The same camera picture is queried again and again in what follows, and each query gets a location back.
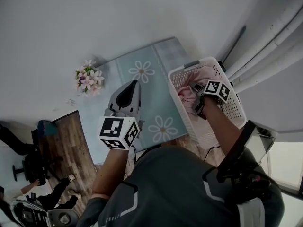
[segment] white wall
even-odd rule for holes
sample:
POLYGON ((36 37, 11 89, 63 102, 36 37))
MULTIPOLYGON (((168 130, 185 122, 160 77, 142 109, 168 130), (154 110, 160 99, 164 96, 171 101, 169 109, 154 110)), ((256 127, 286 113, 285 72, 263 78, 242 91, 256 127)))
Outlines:
POLYGON ((278 131, 303 129, 302 76, 303 60, 300 60, 239 93, 247 118, 278 131))
POLYGON ((0 0, 0 120, 35 125, 73 111, 73 70, 169 36, 193 59, 267 27, 289 0, 0 0))

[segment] white pipe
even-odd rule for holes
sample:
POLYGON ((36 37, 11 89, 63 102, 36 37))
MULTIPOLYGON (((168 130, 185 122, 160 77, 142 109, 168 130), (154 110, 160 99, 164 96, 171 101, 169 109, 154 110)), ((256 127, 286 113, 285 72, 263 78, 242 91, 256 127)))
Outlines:
POLYGON ((292 0, 292 3, 284 10, 282 15, 265 31, 257 42, 254 43, 254 45, 231 67, 229 67, 225 73, 227 78, 230 78, 234 73, 240 70, 243 65, 264 49, 266 45, 294 18, 302 5, 303 0, 292 0))
POLYGON ((281 31, 281 33, 274 38, 269 45, 267 45, 259 54, 257 54, 252 60, 245 64, 240 70, 233 74, 229 81, 234 81, 236 78, 241 76, 243 73, 248 71, 250 68, 255 66, 258 62, 264 59, 269 53, 271 53, 275 48, 277 48, 296 28, 303 23, 303 9, 300 8, 299 13, 294 17, 294 19, 281 31))
POLYGON ((290 47, 283 55, 278 57, 275 61, 268 64, 266 67, 254 73, 248 79, 238 83, 233 87, 236 93, 242 92, 259 82, 262 82, 271 76, 279 73, 287 67, 293 65, 303 58, 303 40, 290 47))

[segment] pink cloth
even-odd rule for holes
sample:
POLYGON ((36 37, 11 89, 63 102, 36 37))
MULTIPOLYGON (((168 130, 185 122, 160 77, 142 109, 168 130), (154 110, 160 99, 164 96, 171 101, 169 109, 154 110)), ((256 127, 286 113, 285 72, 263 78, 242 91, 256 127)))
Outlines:
POLYGON ((212 67, 204 66, 199 70, 192 72, 183 82, 180 89, 177 91, 178 95, 185 107, 186 112, 196 115, 192 109, 194 102, 196 101, 196 94, 189 86, 190 82, 195 82, 200 85, 207 84, 208 80, 220 80, 219 76, 216 76, 216 72, 212 67))

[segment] light blue rug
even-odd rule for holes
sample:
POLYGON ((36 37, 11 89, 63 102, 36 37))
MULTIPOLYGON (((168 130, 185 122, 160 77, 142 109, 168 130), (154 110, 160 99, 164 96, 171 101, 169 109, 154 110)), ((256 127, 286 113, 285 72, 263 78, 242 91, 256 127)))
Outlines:
POLYGON ((108 149, 98 144, 98 119, 103 116, 111 94, 122 84, 136 79, 142 87, 143 130, 134 141, 137 151, 173 140, 187 133, 170 96, 167 73, 191 60, 178 39, 173 38, 123 55, 101 66, 105 87, 95 98, 77 102, 81 124, 95 164, 103 163, 108 149))

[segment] pink flower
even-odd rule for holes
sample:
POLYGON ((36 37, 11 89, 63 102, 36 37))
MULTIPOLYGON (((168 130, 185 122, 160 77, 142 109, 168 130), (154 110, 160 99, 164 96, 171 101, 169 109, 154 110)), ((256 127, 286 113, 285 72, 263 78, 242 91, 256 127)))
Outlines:
POLYGON ((86 77, 86 76, 87 76, 87 72, 84 70, 80 70, 78 77, 81 78, 81 77, 86 77))
POLYGON ((100 86, 97 86, 97 85, 94 85, 92 88, 91 88, 91 92, 93 94, 93 96, 97 95, 97 94, 100 94, 100 89, 102 87, 100 86))
POLYGON ((90 85, 93 85, 94 81, 90 80, 89 76, 86 76, 85 80, 81 80, 81 84, 82 89, 87 88, 88 90, 90 90, 90 85))
POLYGON ((102 71, 99 71, 99 77, 98 77, 98 80, 97 80, 99 85, 101 85, 101 81, 104 80, 104 77, 102 77, 101 75, 102 75, 102 71))
POLYGON ((89 95, 88 95, 87 93, 85 93, 85 92, 81 92, 81 93, 79 94, 79 96, 81 96, 81 97, 88 97, 89 95))
POLYGON ((89 60, 89 61, 85 60, 84 63, 82 64, 82 67, 85 69, 87 67, 91 67, 95 63, 96 62, 91 63, 91 60, 89 60))
POLYGON ((98 71, 94 72, 93 70, 91 70, 89 74, 90 74, 91 79, 94 80, 95 82, 97 82, 99 80, 99 77, 98 77, 99 72, 98 71))

